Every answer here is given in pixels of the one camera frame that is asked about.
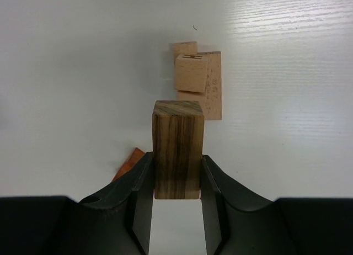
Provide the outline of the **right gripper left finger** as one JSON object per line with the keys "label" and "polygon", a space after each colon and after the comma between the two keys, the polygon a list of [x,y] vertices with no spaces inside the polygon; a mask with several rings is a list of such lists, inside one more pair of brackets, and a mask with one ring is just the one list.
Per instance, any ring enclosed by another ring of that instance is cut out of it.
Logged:
{"label": "right gripper left finger", "polygon": [[153,206],[153,157],[79,202],[68,233],[69,254],[148,254]]}

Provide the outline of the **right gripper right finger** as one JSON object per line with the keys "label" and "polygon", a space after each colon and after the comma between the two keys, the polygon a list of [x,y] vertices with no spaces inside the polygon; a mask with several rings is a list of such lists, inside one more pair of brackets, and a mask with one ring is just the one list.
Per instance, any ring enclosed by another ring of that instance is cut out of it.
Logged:
{"label": "right gripper right finger", "polygon": [[231,178],[204,156],[201,202],[207,254],[278,254],[274,203]]}

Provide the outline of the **reddish arch wood block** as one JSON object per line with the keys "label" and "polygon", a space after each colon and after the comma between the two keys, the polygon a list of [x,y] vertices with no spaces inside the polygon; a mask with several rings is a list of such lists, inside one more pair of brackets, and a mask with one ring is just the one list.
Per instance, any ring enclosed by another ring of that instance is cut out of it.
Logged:
{"label": "reddish arch wood block", "polygon": [[142,151],[138,147],[135,147],[134,150],[129,155],[129,157],[119,167],[118,171],[116,172],[115,176],[112,179],[112,182],[119,179],[127,172],[129,172],[144,155],[145,155],[144,151]]}

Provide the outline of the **striped plywood block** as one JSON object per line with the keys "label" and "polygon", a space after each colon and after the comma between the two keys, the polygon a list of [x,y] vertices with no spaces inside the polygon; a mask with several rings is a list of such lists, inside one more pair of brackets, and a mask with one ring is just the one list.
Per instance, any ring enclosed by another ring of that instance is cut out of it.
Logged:
{"label": "striped plywood block", "polygon": [[199,198],[204,129],[199,102],[156,101],[152,113],[156,199]]}

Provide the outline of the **wood cube with letter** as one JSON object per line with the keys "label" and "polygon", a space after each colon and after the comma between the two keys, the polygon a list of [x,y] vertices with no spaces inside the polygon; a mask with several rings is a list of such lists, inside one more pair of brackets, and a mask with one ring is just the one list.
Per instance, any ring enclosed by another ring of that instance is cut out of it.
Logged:
{"label": "wood cube with letter", "polygon": [[175,89],[203,93],[207,70],[208,56],[180,54],[175,60]]}

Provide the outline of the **small light wood cube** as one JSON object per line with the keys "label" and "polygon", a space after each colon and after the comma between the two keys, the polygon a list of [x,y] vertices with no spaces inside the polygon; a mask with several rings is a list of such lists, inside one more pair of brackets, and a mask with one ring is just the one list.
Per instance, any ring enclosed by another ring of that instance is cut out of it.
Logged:
{"label": "small light wood cube", "polygon": [[196,41],[179,42],[172,44],[173,56],[176,59],[180,54],[196,55],[198,48]]}

